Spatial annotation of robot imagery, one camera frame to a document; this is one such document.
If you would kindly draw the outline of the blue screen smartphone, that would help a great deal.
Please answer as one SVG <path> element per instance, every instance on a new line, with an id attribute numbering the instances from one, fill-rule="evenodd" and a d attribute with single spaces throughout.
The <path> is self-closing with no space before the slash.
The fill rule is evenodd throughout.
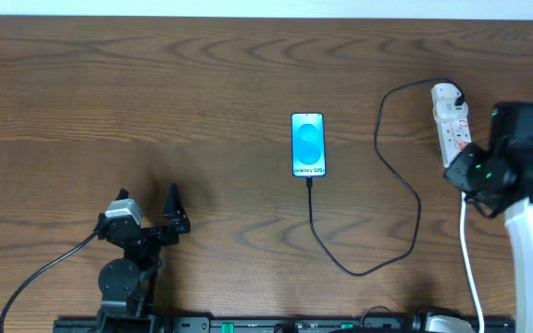
<path id="1" fill-rule="evenodd" d="M 327 174 L 324 117 L 321 113 L 291 115 L 291 165 L 297 178 Z"/>

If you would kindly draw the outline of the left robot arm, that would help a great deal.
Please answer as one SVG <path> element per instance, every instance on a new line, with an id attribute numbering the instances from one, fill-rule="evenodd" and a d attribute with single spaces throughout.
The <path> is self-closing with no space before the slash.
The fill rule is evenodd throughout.
<path id="1" fill-rule="evenodd" d="M 178 186 L 169 187 L 163 208 L 166 222 L 143 228 L 143 210 L 122 189 L 117 199 L 99 215 L 94 234 L 118 246 L 123 256 L 100 271 L 102 293 L 96 332 L 168 332 L 171 321 L 155 311 L 155 283 L 163 264 L 161 250 L 180 241 L 191 230 Z"/>

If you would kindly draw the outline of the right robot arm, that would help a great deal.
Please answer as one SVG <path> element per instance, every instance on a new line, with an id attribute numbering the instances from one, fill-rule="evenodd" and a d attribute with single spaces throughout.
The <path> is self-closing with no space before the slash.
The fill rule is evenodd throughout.
<path id="1" fill-rule="evenodd" d="M 514 259 L 515 329 L 533 332 L 533 102 L 496 104 L 488 149 L 469 143 L 444 177 L 484 217 L 503 217 Z"/>

